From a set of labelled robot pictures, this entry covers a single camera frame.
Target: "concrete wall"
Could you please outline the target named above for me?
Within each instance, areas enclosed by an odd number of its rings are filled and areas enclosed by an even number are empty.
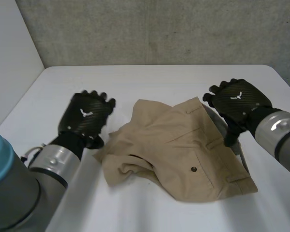
[[[16,2],[46,67],[266,64],[290,85],[290,0]]]
[[[15,0],[0,0],[0,123],[43,70]]]

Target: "table surface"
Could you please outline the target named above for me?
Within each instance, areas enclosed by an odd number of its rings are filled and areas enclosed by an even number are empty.
[[[102,138],[130,121],[138,99],[175,105],[211,85],[244,78],[273,106],[290,112],[290,87],[264,65],[73,66],[44,70],[0,126],[20,156],[57,135],[58,122],[75,92],[105,91],[117,100]],[[132,176],[107,186],[101,166],[85,151],[47,231],[78,232],[290,232],[290,173],[248,133],[240,142],[259,191],[213,203],[182,203],[147,179]]]

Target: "beige trousers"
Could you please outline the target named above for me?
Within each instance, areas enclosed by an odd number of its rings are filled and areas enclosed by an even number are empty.
[[[94,156],[110,186],[136,173],[179,201],[210,202],[258,191],[198,98],[174,107],[138,100],[131,121],[110,133]]]

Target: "white logo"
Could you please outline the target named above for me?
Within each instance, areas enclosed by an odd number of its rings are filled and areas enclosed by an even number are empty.
[[[237,95],[236,97],[230,97],[230,99],[242,99],[242,92],[240,92],[240,94],[239,95]]]
[[[92,115],[92,112],[85,113],[85,112],[83,111],[83,109],[81,109],[81,113],[83,114],[83,117],[87,117],[87,116],[89,116],[89,115]]]

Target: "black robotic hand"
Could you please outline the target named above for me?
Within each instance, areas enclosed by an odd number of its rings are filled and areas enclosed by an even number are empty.
[[[235,144],[240,133],[247,130],[252,112],[259,108],[272,109],[270,100],[244,79],[223,81],[219,87],[211,86],[209,91],[214,95],[205,93],[203,101],[215,108],[228,124],[225,146]]]
[[[59,134],[72,132],[80,136],[85,147],[98,149],[104,145],[99,133],[115,108],[115,99],[106,101],[106,93],[75,93],[59,123]]]

